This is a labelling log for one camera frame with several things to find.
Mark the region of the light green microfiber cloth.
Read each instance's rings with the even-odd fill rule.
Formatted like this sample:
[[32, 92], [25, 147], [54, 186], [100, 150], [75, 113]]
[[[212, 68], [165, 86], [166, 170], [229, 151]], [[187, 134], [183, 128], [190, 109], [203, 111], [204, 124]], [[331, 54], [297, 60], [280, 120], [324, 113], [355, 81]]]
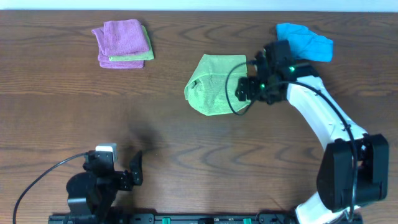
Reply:
[[238, 79], [246, 76], [245, 55], [205, 54], [184, 89], [185, 99], [206, 116], [239, 111], [250, 104], [235, 96]]

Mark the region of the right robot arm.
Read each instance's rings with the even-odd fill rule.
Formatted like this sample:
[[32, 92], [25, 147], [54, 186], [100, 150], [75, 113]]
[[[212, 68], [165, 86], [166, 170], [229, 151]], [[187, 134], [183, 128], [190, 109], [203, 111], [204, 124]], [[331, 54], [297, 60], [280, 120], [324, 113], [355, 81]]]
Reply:
[[288, 101], [324, 150], [316, 193], [284, 223], [361, 223], [355, 210], [387, 196], [387, 139], [358, 126], [327, 92], [318, 72], [295, 61], [288, 41], [265, 45], [250, 63], [256, 75], [238, 80], [237, 99], [268, 105]]

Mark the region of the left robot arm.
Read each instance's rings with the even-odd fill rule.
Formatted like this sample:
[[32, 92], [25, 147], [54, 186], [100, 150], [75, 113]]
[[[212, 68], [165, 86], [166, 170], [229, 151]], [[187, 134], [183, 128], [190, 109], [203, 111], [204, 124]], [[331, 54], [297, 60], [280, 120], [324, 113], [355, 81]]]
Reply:
[[142, 151], [129, 162], [130, 169], [116, 171], [112, 152], [90, 151], [84, 172], [73, 176], [66, 186], [70, 213], [63, 223], [117, 223], [112, 204], [119, 191], [131, 191], [143, 183]]

